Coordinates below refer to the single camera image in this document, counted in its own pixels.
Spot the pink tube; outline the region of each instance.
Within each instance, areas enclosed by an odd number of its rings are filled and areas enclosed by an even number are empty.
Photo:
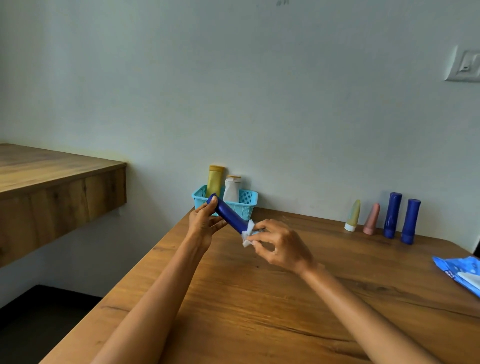
[[[374,204],[370,215],[368,216],[367,222],[363,227],[363,232],[367,235],[375,234],[375,229],[377,227],[378,215],[380,214],[380,204]]]

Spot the person's left hand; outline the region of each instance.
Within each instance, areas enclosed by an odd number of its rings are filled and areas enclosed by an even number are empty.
[[[218,199],[214,196],[209,205],[204,203],[190,214],[187,238],[197,241],[205,251],[212,243],[212,235],[227,225],[227,222],[220,216],[216,218],[211,216],[215,212],[217,204]]]

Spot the blue wipes packet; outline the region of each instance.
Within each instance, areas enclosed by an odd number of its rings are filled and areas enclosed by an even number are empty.
[[[469,256],[463,259],[440,259],[436,256],[433,261],[451,279],[480,297],[480,260]]]

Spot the hand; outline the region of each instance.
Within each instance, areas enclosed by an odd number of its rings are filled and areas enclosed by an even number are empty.
[[[215,212],[218,204],[216,196],[210,204],[204,203],[190,214],[190,227],[187,239],[193,239],[200,244],[200,247],[207,251],[212,243],[212,235],[227,225],[227,222],[220,216],[214,218],[211,215]]]
[[[270,264],[288,269],[299,276],[310,269],[316,269],[317,263],[312,253],[296,231],[283,222],[265,220],[255,225],[255,230],[267,229],[249,236],[255,252]],[[266,249],[261,242],[271,243],[275,250]]]

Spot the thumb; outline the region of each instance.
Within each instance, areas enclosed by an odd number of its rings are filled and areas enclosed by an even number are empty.
[[[212,200],[210,201],[210,203],[207,205],[207,207],[205,207],[203,209],[204,211],[204,214],[206,214],[207,216],[210,216],[212,215],[214,212],[215,212],[215,209],[218,205],[218,197],[217,196],[213,196],[212,197]]]
[[[255,252],[257,253],[258,256],[262,257],[265,259],[268,263],[272,262],[272,259],[274,257],[273,252],[270,250],[266,249],[261,242],[254,240],[251,242],[253,247],[255,248]]]

